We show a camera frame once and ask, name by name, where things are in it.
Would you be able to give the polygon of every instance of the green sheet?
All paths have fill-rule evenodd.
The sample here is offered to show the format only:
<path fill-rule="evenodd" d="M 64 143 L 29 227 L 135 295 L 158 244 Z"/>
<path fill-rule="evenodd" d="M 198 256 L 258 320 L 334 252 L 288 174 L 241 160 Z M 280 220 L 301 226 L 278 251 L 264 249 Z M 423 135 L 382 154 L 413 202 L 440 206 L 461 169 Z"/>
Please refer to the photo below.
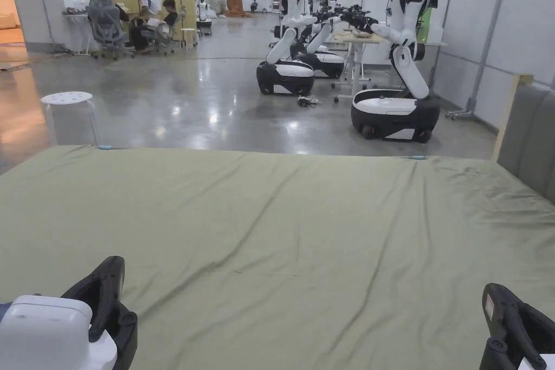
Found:
<path fill-rule="evenodd" d="M 0 302 L 125 258 L 134 370 L 478 369 L 488 282 L 555 318 L 554 207 L 488 161 L 54 147 L 0 218 Z"/>

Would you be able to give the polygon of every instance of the white shirt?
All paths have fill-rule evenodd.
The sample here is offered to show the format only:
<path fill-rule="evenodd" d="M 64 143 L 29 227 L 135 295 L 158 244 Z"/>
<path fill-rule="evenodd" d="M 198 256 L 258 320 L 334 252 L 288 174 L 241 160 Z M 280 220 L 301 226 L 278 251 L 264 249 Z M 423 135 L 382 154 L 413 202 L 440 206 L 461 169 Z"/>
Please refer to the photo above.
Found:
<path fill-rule="evenodd" d="M 141 9 L 143 7 L 148 7 L 148 11 L 151 15 L 156 15 L 160 10 L 156 10 L 156 5 L 154 0 L 139 0 Z"/>

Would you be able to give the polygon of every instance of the stool leg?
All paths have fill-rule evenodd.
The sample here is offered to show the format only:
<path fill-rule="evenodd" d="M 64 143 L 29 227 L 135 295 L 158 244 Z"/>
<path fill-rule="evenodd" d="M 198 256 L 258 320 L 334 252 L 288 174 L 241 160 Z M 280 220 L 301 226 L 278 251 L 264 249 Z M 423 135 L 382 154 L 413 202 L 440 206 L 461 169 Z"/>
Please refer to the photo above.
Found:
<path fill-rule="evenodd" d="M 52 117 L 52 107 L 50 105 L 46 105 L 46 128 L 48 129 L 50 144 L 52 146 L 57 146 L 56 129 L 54 127 L 54 118 Z"/>
<path fill-rule="evenodd" d="M 94 144 L 98 146 L 99 139 L 98 139 L 98 131 L 96 130 L 96 118 L 94 116 L 94 104 L 91 100 L 87 100 L 87 104 L 89 105 L 89 116 L 91 117 L 91 126 L 93 129 L 93 136 L 94 136 Z"/>

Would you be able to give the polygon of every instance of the caster wheel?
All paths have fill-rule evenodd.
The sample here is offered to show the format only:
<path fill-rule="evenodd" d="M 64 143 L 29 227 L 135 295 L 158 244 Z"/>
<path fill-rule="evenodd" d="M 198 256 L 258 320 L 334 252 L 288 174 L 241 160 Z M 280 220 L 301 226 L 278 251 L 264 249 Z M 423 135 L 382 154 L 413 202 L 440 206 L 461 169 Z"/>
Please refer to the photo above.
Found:
<path fill-rule="evenodd" d="M 365 138 L 366 140 L 371 140 L 375 137 L 375 129 L 369 125 L 363 126 L 360 133 L 361 135 L 363 135 L 363 138 Z"/>
<path fill-rule="evenodd" d="M 426 130 L 426 131 L 421 131 L 415 140 L 418 143 L 428 143 L 431 138 L 432 138 L 432 131 Z"/>

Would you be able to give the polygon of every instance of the gray headboard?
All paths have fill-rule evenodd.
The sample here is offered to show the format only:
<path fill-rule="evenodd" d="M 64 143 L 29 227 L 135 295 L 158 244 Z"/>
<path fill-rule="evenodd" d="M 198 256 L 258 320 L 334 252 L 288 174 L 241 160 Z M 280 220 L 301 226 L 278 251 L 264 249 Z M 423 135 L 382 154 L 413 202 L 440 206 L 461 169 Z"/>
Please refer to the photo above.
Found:
<path fill-rule="evenodd" d="M 555 92 L 518 86 L 498 163 L 555 203 Z"/>

